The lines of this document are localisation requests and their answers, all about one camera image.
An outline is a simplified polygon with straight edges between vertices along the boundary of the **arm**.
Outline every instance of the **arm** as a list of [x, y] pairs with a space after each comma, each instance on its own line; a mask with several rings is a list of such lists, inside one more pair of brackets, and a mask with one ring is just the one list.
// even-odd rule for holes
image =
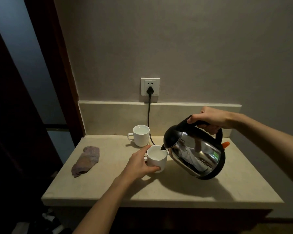
[[129, 159], [125, 169], [115, 178], [110, 188], [89, 210], [73, 234], [108, 234], [114, 217], [129, 186], [147, 173], [160, 170], [159, 167], [148, 167], [144, 154], [150, 145], [146, 145]]
[[243, 114], [203, 107], [201, 114], [193, 114], [188, 123], [203, 120], [210, 126], [200, 125], [215, 134], [220, 127], [236, 129], [266, 153], [293, 181], [293, 136], [270, 128]]

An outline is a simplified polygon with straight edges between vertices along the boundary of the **cloth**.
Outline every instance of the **cloth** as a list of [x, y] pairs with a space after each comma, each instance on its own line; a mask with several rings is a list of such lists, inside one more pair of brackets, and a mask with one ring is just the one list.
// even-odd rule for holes
[[80, 155], [77, 162], [71, 168], [71, 174], [74, 177], [79, 177], [81, 174], [88, 172], [100, 158], [100, 149], [94, 146], [87, 146], [84, 152]]

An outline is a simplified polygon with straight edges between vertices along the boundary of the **stainless steel kettle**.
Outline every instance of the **stainless steel kettle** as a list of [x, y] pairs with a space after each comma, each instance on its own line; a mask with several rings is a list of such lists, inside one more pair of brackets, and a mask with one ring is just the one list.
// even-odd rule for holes
[[222, 146], [223, 131], [220, 128], [213, 138], [196, 127], [209, 123], [197, 121], [188, 124], [188, 118], [165, 132], [161, 149], [166, 149], [170, 157], [192, 176], [202, 180], [211, 179], [220, 173], [226, 160]]

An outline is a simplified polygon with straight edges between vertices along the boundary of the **countertop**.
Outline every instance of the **countertop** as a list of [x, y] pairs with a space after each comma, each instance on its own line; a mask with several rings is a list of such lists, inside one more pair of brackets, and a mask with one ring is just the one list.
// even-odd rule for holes
[[[163, 144], [163, 137], [153, 141]], [[274, 209], [282, 199], [229, 138], [223, 170], [211, 180], [199, 180], [169, 156], [162, 173], [137, 180], [124, 197], [123, 207]], [[100, 148], [100, 161], [74, 178], [71, 168], [86, 146]], [[47, 206], [92, 206], [109, 188], [130, 156], [139, 148], [126, 136], [87, 135], [42, 197]]]

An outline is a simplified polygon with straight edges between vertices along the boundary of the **power cord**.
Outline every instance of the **power cord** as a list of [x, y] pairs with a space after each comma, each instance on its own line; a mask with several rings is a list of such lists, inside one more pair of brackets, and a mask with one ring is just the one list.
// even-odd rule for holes
[[[147, 89], [146, 92], [147, 92], [147, 94], [149, 95], [149, 110], [148, 110], [148, 113], [147, 113], [147, 126], [150, 128], [150, 125], [149, 125], [150, 106], [151, 106], [151, 97], [152, 97], [152, 94], [154, 93], [154, 90], [153, 90], [153, 88], [150, 86], [150, 87]], [[152, 137], [151, 137], [151, 130], [150, 130], [150, 139], [151, 139], [152, 144], [155, 145], [154, 142], [153, 142], [153, 140], [152, 140]]]

